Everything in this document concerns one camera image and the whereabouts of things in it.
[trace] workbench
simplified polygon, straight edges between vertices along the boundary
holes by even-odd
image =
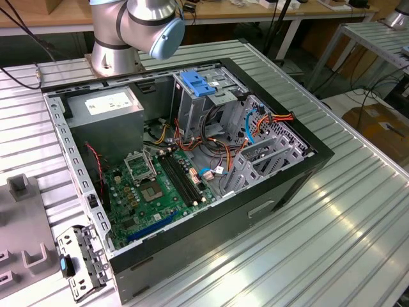
[[[180,47],[149,70],[230,57],[334,152],[282,209],[127,306],[392,306],[409,285],[409,175],[247,43]],[[92,79],[85,59],[40,65],[45,86]],[[36,84],[35,67],[10,73]],[[87,224],[40,91],[0,74],[0,184],[35,176],[54,238]],[[60,272],[1,306],[71,306]],[[117,306],[112,280],[80,306]]]
[[[314,86],[322,68],[343,36],[351,38],[351,41],[340,56],[338,60],[340,63],[333,68],[334,71],[343,63],[351,50],[357,44],[360,44],[383,60],[382,64],[373,73],[373,79],[370,81],[369,87],[384,74],[388,63],[394,65],[397,69],[402,68],[404,73],[409,74],[409,56],[401,52],[403,47],[409,46],[409,29],[397,31],[381,22],[342,24],[338,27],[322,57],[317,62],[307,86],[309,90]]]
[[[369,9],[353,8],[350,11],[333,11],[316,0],[309,0],[301,4],[297,10],[288,10],[284,20],[290,20],[291,25],[286,33],[277,59],[284,59],[295,33],[302,20],[305,19],[334,19],[363,17],[367,22],[378,11],[371,6]],[[229,0],[221,2],[201,1],[197,3],[196,19],[193,15],[185,13],[186,25],[191,24],[230,24],[239,22],[271,21],[274,9],[267,9],[259,4],[251,3],[246,7],[239,8]],[[277,9],[275,20],[280,15]],[[91,7],[87,0],[63,0],[50,15],[19,12],[30,30],[35,34],[45,33],[69,33],[93,31]],[[24,32],[16,28],[15,24],[0,14],[0,36],[22,35]]]

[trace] blue tab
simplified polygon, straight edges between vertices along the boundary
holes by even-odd
[[[205,81],[205,79],[195,71],[181,72],[180,76],[181,76],[183,82],[185,82],[186,85],[192,91],[194,91],[194,94],[196,95],[196,97],[211,95],[211,94],[214,94],[216,92],[216,90],[214,88],[212,88]]]
[[[66,264],[65,264],[65,259],[64,258],[60,260],[60,264],[61,264],[61,270],[65,270]]]

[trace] aluminum extrusion table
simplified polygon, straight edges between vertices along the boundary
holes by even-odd
[[[335,152],[290,204],[127,306],[392,306],[409,285],[409,176],[249,44],[181,47],[147,69],[232,58]],[[40,65],[45,85],[92,79],[84,59]],[[8,69],[35,84],[33,65]],[[0,183],[36,176],[54,237],[86,224],[39,91],[0,74]],[[59,272],[1,306],[74,305]],[[117,306],[112,281],[80,306]]]
[[[339,57],[338,62],[334,66],[337,70],[339,65],[345,60],[354,46],[359,43],[370,51],[374,52],[384,60],[382,65],[378,67],[374,75],[374,80],[379,78],[379,74],[385,68],[387,63],[394,65],[396,68],[403,68],[409,65],[409,57],[405,56],[401,49],[409,45],[409,29],[396,31],[389,28],[381,22],[362,22],[360,24],[343,24],[340,25],[325,49],[322,57],[314,68],[313,74],[309,80],[307,88],[311,90],[321,73],[322,68],[328,61],[332,51],[338,44],[338,41],[343,35],[351,38],[351,42],[345,48],[343,54]]]

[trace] yellow wire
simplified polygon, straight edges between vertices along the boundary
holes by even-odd
[[[167,125],[164,125],[164,130],[162,131],[162,135],[160,136],[160,139],[158,139],[156,142],[153,142],[153,144],[161,144],[161,142],[164,141],[165,139],[165,134],[166,134],[166,129],[167,129]]]
[[[289,116],[291,116],[291,113],[290,113],[290,114],[287,114],[287,115],[273,114],[273,117],[289,117]]]

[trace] ram slot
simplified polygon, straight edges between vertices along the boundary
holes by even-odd
[[[178,176],[180,178],[182,178],[183,180],[183,186],[187,188],[190,197],[193,198],[194,200],[196,200],[197,202],[200,201],[201,196],[198,193],[198,191],[196,190],[194,184],[192,183],[192,181],[187,177],[187,175],[185,174],[185,172],[183,171],[183,169],[181,168],[181,166],[179,165],[179,163],[176,162],[175,159],[173,159],[173,157],[170,157],[169,162],[171,163],[173,169],[175,170],[176,174],[178,174]]]
[[[173,157],[161,157],[159,163],[171,180],[174,188],[178,191],[186,206],[191,207],[194,202],[199,202],[200,194],[196,191],[193,183],[187,178],[180,165]]]

